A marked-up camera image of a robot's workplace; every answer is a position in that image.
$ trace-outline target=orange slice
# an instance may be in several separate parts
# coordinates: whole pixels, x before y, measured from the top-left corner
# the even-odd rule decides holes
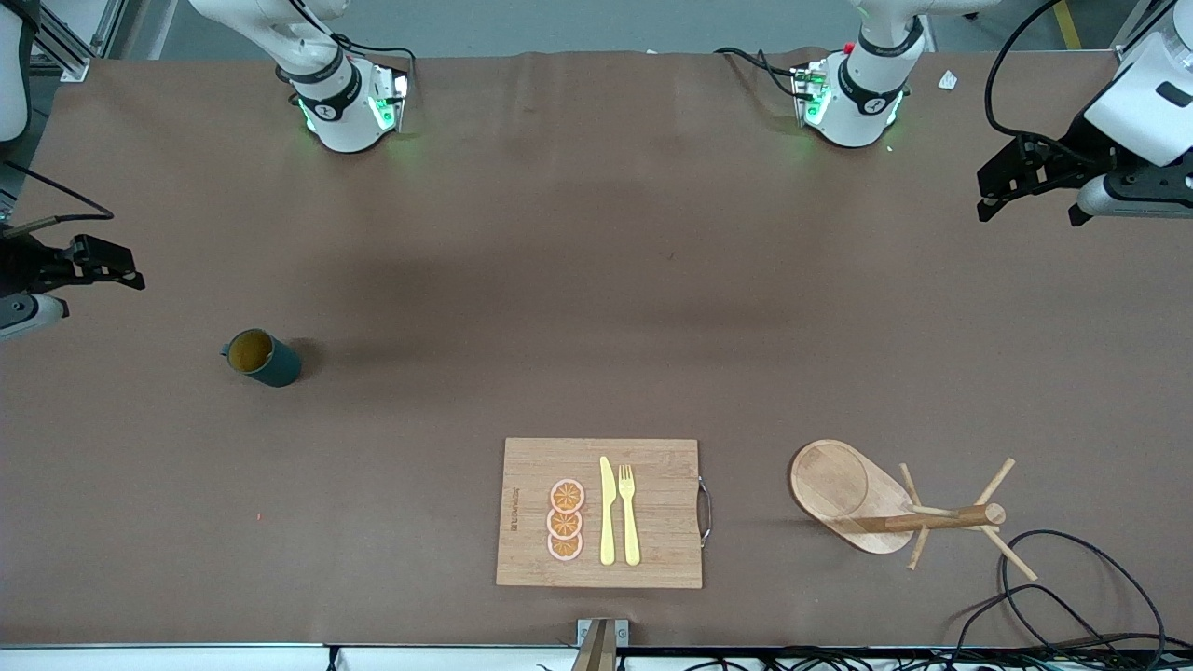
[[[546,513],[546,530],[556,538],[567,541],[575,538],[580,534],[583,519],[579,512],[560,512],[551,510]]]
[[[546,537],[546,550],[551,553],[551,556],[558,559],[560,561],[571,561],[573,559],[580,556],[580,550],[585,549],[585,537],[576,536],[575,538],[561,540],[555,536]]]
[[[585,505],[585,488],[571,478],[564,478],[551,487],[551,507],[560,512],[575,512]]]

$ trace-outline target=yellow fork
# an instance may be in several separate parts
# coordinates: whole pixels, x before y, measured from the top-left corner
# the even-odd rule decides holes
[[[637,566],[642,561],[642,550],[638,548],[638,525],[633,522],[632,467],[617,467],[617,493],[625,503],[625,562],[630,566]]]

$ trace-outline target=yellow knife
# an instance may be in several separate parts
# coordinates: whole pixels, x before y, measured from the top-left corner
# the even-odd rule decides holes
[[[617,481],[608,457],[600,457],[600,562],[612,566],[617,561],[613,549],[613,501],[617,500]]]

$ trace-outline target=cutting board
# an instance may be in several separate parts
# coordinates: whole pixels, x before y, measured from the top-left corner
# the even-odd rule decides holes
[[[600,457],[633,467],[633,513],[642,562],[625,564],[623,501],[613,503],[617,561],[600,562]],[[507,438],[497,535],[497,584],[548,587],[700,589],[696,441]],[[583,549],[570,561],[551,556],[546,516],[551,487],[564,478],[585,488]]]

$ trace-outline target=brown table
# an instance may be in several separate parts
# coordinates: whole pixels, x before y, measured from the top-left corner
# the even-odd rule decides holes
[[[1005,535],[1098,543],[1188,636],[1193,228],[1074,230],[1071,192],[979,224],[989,61],[926,57],[861,150],[722,57],[427,61],[419,134],[347,156],[271,63],[93,64],[35,167],[118,214],[86,230],[149,288],[64,290],[67,322],[0,347],[0,640],[544,644],[610,615],[647,645],[954,641],[994,548],[854,550],[787,492],[822,437],[929,505],[1016,457]],[[1003,121],[1063,130],[1113,67],[1013,56]],[[74,208],[31,184],[18,218]],[[308,377],[228,370],[254,326]],[[495,586],[507,436],[698,438],[705,587]],[[1105,630],[1150,627],[1089,556],[1022,555]],[[970,640],[1028,642],[1005,612]]]

